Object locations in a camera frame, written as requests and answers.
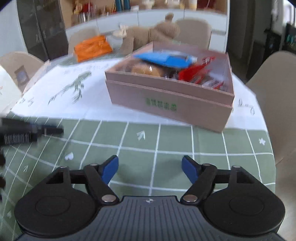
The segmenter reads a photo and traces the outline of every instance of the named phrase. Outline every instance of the pink box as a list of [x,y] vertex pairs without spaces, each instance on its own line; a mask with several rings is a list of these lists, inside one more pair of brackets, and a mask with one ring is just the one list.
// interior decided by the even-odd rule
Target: pink box
[[112,103],[222,132],[234,98],[228,55],[202,50],[194,45],[159,42],[147,44],[134,53],[158,50],[181,51],[199,59],[216,57],[207,68],[211,69],[211,74],[224,80],[226,91],[164,77],[117,71],[135,59],[133,55],[128,55],[105,72]]

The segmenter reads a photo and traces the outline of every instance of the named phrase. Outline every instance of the barcode label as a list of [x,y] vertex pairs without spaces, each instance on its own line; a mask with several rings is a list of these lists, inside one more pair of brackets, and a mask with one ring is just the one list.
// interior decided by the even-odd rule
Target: barcode label
[[16,144],[23,144],[23,143],[30,143],[30,142],[31,142],[30,133],[4,135],[5,145],[16,145]]

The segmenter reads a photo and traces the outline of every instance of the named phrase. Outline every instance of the gray ribbed plate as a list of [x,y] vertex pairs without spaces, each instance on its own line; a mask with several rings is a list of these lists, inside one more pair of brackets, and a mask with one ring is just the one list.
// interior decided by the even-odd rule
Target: gray ribbed plate
[[[19,241],[45,239],[24,234]],[[213,228],[198,208],[180,204],[176,197],[124,197],[104,207],[94,221],[77,232],[51,241],[283,241],[270,233],[258,238],[235,237]]]

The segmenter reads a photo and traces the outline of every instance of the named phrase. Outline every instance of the orange bag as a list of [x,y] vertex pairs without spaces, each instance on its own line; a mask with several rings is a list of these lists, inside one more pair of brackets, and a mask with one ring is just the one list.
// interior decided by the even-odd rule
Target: orange bag
[[77,55],[77,62],[79,63],[112,51],[113,49],[103,35],[84,40],[74,47],[74,53]]

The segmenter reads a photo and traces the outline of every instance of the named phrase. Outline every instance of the white tablecloth section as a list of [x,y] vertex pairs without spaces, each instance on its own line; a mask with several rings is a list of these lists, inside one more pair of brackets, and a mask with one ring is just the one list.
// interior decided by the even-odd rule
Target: white tablecloth section
[[[71,66],[56,66],[24,94],[12,111],[23,116],[187,125],[112,104],[104,71],[120,60],[121,58],[117,58]],[[69,87],[80,74],[85,72],[91,72],[91,75],[81,82],[78,89],[74,86]],[[267,130],[255,95],[235,75],[232,77],[235,98],[233,112],[226,127]],[[66,86],[69,87],[68,90],[60,93]],[[79,90],[82,97],[74,103]]]

